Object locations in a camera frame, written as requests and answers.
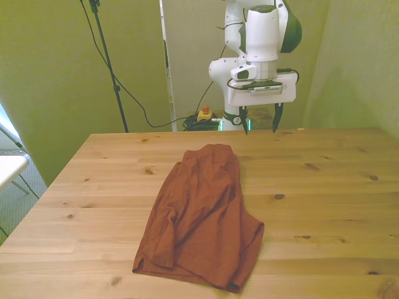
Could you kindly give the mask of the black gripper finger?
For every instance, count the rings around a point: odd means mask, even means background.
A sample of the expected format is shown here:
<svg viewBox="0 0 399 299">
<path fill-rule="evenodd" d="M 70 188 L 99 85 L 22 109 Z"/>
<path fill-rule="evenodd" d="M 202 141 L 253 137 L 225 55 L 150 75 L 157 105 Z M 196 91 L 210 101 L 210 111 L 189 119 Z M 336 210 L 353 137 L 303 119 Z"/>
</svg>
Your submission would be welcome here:
<svg viewBox="0 0 399 299">
<path fill-rule="evenodd" d="M 272 131 L 275 133 L 278 129 L 280 120 L 282 118 L 282 114 L 283 114 L 283 104 L 282 103 L 276 103 L 275 106 L 275 114 L 274 114 L 274 118 L 272 121 Z"/>
<path fill-rule="evenodd" d="M 248 110 L 247 107 L 239 107 L 239 117 L 241 119 L 241 123 L 243 125 L 243 129 L 246 135 L 248 135 Z"/>
</svg>

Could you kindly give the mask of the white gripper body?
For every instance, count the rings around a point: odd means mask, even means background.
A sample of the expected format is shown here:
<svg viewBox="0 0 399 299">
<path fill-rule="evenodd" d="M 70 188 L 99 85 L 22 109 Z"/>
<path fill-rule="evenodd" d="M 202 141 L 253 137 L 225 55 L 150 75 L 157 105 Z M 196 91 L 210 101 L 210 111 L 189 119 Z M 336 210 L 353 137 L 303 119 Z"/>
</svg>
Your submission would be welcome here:
<svg viewBox="0 0 399 299">
<path fill-rule="evenodd" d="M 235 81 L 230 79 L 227 99 L 230 106 L 255 106 L 290 103 L 296 99 L 297 72 L 279 72 L 270 81 Z"/>
</svg>

